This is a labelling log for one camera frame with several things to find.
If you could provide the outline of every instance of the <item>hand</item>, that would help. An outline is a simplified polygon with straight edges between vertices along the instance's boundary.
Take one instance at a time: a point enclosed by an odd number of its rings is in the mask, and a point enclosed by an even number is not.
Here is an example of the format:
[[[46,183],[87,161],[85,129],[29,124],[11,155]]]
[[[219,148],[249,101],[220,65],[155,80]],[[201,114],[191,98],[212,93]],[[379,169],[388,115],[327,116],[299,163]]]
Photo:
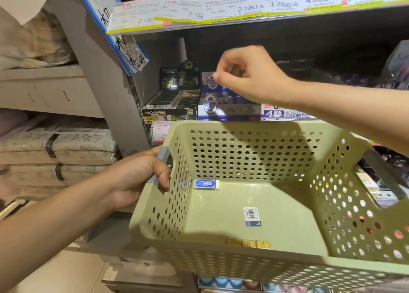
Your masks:
[[[110,183],[115,209],[137,202],[145,182],[153,175],[159,177],[159,185],[169,188],[170,168],[156,156],[161,146],[124,158],[97,175]]]
[[[262,46],[223,53],[213,78],[243,97],[261,104],[281,105],[297,81],[288,77]]]

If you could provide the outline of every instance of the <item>floor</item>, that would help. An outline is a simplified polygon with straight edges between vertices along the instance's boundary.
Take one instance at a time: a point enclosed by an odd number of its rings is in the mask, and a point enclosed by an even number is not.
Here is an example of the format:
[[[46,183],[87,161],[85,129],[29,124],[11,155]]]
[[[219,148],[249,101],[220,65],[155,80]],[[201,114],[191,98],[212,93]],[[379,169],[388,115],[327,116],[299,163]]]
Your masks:
[[[112,293],[101,283],[107,267],[99,255],[61,251],[9,293]]]

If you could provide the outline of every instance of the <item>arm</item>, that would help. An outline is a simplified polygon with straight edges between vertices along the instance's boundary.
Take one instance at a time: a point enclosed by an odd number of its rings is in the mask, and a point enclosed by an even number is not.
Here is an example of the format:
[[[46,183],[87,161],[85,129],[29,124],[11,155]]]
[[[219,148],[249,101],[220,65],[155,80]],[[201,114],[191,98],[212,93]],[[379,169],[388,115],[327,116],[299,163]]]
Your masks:
[[[8,292],[113,211],[135,203],[152,174],[167,188],[169,167],[156,158],[158,151],[127,157],[1,221],[0,292]]]
[[[409,92],[297,81],[259,46],[225,52],[213,77],[250,100],[306,112],[409,156]]]

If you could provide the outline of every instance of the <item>green plastic basket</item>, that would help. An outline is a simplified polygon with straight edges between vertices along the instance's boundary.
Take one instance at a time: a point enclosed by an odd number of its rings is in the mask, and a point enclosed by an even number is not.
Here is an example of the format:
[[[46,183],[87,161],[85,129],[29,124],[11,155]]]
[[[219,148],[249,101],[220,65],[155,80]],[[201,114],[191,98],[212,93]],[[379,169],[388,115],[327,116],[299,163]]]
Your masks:
[[[405,183],[350,132],[322,121],[186,121],[169,130],[159,157],[169,153],[169,192],[146,183],[130,232],[176,269],[344,290],[409,275]],[[395,205],[381,208],[355,174],[362,157]],[[220,189],[196,190],[196,179]],[[245,207],[258,208],[261,226],[246,225]]]

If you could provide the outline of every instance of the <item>basket handle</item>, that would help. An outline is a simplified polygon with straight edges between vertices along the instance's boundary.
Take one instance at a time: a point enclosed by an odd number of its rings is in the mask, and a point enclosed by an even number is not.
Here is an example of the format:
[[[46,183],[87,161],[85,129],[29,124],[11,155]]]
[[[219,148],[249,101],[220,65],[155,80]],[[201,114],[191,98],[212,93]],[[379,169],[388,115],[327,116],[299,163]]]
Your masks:
[[[409,188],[406,182],[382,159],[378,152],[368,150],[363,158],[399,200],[409,198]]]
[[[167,164],[170,155],[171,155],[170,149],[167,146],[166,147],[163,146],[160,148],[157,158],[163,161],[165,164]],[[154,174],[146,183],[153,183],[157,187],[159,184],[159,177]]]

